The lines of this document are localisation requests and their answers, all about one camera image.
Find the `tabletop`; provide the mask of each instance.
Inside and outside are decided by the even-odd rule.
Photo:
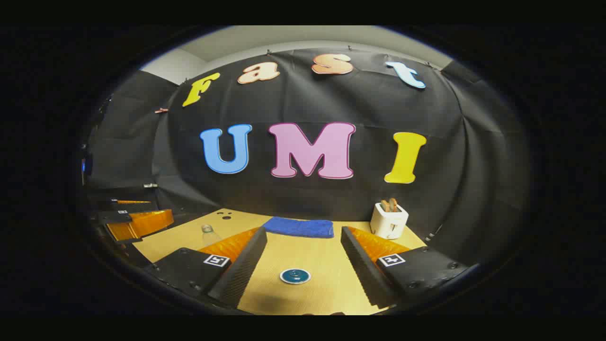
[[[134,243],[151,262],[179,248],[198,250],[202,225],[213,227],[221,238],[262,226],[269,215],[220,209]],[[333,221],[333,238],[292,237],[267,233],[267,245],[250,277],[238,309],[259,315],[369,315],[384,309],[371,306],[355,270],[341,246],[341,227],[352,226],[370,232],[368,221]],[[395,243],[416,249],[425,243],[407,226]],[[309,282],[291,285],[280,280],[282,271],[304,269]]]

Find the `orange letter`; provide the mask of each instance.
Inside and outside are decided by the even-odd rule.
[[[238,83],[248,84],[256,81],[267,81],[276,78],[278,65],[274,62],[260,62],[244,69],[244,74],[238,78]]]
[[[219,78],[220,74],[213,73],[208,77],[204,77],[203,79],[199,79],[191,84],[191,91],[185,102],[183,102],[183,106],[186,107],[192,103],[197,102],[200,99],[200,94],[205,92],[210,86],[210,81],[216,81]]]
[[[319,55],[313,58],[315,64],[311,69],[320,74],[345,75],[353,70],[353,66],[348,63],[350,60],[351,58],[346,55]]]

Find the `glass bottle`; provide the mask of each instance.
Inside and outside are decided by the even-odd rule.
[[[213,230],[210,225],[202,225],[202,247],[205,248],[209,245],[215,244],[221,241],[219,235]]]

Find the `letter u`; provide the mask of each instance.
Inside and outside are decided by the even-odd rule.
[[[235,174],[242,172],[248,166],[248,133],[253,130],[250,124],[237,124],[229,127],[227,132],[233,136],[235,157],[226,162],[221,158],[219,151],[219,137],[223,134],[221,129],[209,129],[200,133],[204,143],[204,158],[210,169],[221,174]]]

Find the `letter m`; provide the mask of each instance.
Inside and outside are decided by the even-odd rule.
[[[311,144],[303,131],[295,123],[279,123],[269,128],[276,137],[276,167],[271,174],[278,178],[291,178],[297,174],[292,168],[291,156],[309,177],[320,159],[324,157],[324,167],[318,175],[328,179],[348,179],[353,176],[349,168],[349,141],[356,131],[351,123],[329,123],[320,132],[314,144]]]

